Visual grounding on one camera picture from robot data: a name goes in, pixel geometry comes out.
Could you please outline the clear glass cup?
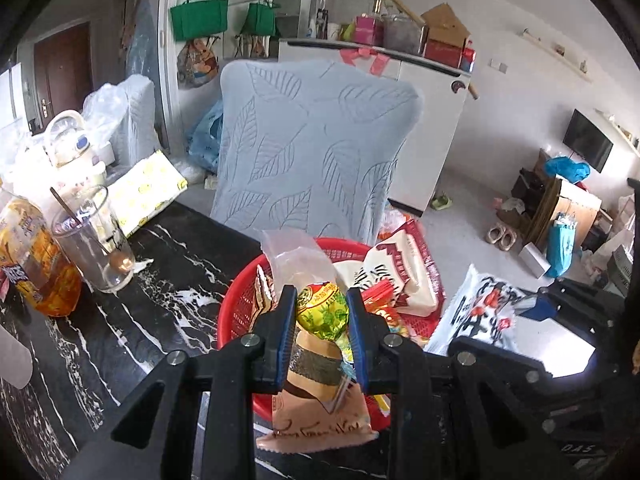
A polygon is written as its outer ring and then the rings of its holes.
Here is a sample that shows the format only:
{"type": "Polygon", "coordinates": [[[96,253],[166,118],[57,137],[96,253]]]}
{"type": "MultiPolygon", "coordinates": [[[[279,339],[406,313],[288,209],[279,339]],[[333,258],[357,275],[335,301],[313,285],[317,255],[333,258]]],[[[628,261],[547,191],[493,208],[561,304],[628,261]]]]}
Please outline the clear glass cup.
{"type": "Polygon", "coordinates": [[[67,258],[92,289],[114,294],[124,288],[134,275],[136,258],[112,211],[108,188],[50,192],[60,206],[51,232],[67,258]]]}

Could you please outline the green tote bag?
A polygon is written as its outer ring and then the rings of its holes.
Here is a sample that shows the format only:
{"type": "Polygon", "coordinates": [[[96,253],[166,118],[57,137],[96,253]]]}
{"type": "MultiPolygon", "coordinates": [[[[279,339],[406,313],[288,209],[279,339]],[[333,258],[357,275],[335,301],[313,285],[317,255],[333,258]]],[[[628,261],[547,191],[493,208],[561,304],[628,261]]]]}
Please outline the green tote bag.
{"type": "Polygon", "coordinates": [[[184,0],[169,9],[176,41],[222,34],[228,29],[228,0],[184,0]]]}

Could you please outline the red plastic basket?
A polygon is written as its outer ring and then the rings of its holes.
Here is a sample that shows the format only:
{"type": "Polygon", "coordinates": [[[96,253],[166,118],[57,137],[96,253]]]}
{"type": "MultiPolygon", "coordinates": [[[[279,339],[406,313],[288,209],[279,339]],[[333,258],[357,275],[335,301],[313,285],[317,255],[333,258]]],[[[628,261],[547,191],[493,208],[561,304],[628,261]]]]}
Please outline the red plastic basket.
{"type": "Polygon", "coordinates": [[[284,286],[296,289],[291,361],[285,388],[272,400],[270,440],[374,439],[355,379],[346,292],[356,288],[367,312],[382,318],[392,334],[424,346],[427,336],[408,318],[428,318],[442,300],[423,233],[416,222],[406,222],[366,252],[346,284],[328,254],[301,230],[263,230],[260,244],[268,264],[254,270],[250,320],[276,310],[284,286]]]}

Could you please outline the red cartoon snack packet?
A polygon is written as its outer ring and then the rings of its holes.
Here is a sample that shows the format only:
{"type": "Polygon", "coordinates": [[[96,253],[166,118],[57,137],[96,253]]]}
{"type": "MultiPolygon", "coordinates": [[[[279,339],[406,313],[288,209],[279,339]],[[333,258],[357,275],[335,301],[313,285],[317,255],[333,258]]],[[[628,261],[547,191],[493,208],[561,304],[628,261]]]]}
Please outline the red cartoon snack packet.
{"type": "Polygon", "coordinates": [[[411,336],[408,325],[395,308],[394,286],[388,278],[366,288],[361,296],[366,310],[384,318],[392,333],[406,338],[411,336]]]}

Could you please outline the wall television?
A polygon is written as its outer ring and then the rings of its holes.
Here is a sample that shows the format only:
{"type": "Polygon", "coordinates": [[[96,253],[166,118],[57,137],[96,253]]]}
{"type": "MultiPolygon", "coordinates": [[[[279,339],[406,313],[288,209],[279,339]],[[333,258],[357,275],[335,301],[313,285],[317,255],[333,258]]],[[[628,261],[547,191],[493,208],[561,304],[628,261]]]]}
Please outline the wall television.
{"type": "Polygon", "coordinates": [[[612,141],[579,110],[570,118],[563,143],[597,172],[603,170],[613,148],[612,141]]]}

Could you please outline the pink seaweed roll packet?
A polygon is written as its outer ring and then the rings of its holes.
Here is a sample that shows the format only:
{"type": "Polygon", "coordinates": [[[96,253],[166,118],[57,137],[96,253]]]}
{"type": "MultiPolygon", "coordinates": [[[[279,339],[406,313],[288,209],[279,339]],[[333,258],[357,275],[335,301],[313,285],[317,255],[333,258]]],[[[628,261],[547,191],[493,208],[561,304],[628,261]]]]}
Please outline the pink seaweed roll packet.
{"type": "Polygon", "coordinates": [[[337,344],[297,326],[283,390],[272,397],[270,434],[263,451],[317,453],[378,438],[359,385],[342,370],[337,344]]]}

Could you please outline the clear zip bag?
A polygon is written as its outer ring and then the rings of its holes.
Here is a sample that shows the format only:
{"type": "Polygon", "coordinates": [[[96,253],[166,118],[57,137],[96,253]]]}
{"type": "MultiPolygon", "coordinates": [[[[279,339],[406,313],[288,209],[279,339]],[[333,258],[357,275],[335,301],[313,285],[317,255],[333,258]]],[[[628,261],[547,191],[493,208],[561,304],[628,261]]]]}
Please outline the clear zip bag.
{"type": "Polygon", "coordinates": [[[293,228],[262,230],[259,240],[270,266],[275,300],[280,299],[285,285],[293,285],[300,292],[311,284],[337,283],[330,258],[306,232],[293,228]]]}

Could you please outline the dark spicy snack packet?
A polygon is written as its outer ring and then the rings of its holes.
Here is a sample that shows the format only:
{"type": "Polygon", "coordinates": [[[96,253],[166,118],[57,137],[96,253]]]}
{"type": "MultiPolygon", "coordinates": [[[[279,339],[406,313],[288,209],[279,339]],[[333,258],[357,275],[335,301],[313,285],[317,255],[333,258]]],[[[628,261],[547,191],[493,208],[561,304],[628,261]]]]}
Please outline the dark spicy snack packet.
{"type": "Polygon", "coordinates": [[[265,274],[262,266],[256,268],[256,278],[254,281],[254,300],[252,309],[252,323],[263,314],[270,312],[276,306],[274,299],[273,279],[265,274]]]}

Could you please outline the iced tea bottle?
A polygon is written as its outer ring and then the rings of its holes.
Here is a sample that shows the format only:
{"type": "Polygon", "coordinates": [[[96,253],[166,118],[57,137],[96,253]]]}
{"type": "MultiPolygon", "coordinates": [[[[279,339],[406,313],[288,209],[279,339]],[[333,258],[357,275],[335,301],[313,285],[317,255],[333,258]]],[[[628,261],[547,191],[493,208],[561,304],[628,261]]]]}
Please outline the iced tea bottle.
{"type": "Polygon", "coordinates": [[[82,278],[26,198],[1,190],[1,270],[35,310],[64,318],[75,310],[82,278]]]}

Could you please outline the green foil lollipop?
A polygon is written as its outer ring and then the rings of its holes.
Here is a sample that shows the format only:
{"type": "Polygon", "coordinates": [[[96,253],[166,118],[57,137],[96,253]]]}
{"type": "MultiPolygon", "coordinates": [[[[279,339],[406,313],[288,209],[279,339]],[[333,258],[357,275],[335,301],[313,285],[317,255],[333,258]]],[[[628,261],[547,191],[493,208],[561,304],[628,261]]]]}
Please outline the green foil lollipop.
{"type": "Polygon", "coordinates": [[[337,284],[310,284],[297,294],[296,321],[301,328],[322,340],[337,342],[345,333],[349,310],[337,284]]]}

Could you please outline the white black snack packet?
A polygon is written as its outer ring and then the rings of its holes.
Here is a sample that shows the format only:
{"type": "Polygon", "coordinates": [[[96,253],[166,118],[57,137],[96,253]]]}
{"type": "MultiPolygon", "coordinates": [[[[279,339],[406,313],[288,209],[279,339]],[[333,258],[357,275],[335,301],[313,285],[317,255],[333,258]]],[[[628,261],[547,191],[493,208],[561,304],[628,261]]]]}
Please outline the white black snack packet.
{"type": "Polygon", "coordinates": [[[510,282],[489,273],[480,273],[471,264],[424,351],[446,356],[455,339],[469,337],[517,352],[515,307],[527,297],[526,292],[510,282]]]}

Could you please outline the red white snack bag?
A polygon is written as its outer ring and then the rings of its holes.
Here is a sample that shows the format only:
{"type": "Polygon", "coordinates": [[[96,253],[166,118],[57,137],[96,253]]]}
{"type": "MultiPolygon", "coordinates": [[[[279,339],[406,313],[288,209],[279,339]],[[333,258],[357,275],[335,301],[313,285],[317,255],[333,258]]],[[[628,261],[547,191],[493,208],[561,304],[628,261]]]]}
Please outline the red white snack bag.
{"type": "Polygon", "coordinates": [[[442,281],[416,220],[406,221],[369,249],[354,285],[367,290],[383,280],[392,284],[394,306],[402,314],[427,318],[442,307],[442,281]]]}

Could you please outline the white paper towel roll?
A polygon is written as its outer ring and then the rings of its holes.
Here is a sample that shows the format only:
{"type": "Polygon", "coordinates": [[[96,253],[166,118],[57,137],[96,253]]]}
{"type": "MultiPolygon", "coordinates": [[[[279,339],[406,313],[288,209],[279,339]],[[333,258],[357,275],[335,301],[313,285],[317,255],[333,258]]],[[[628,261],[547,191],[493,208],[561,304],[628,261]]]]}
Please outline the white paper towel roll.
{"type": "Polygon", "coordinates": [[[32,354],[0,326],[0,377],[17,389],[25,388],[32,378],[32,354]]]}

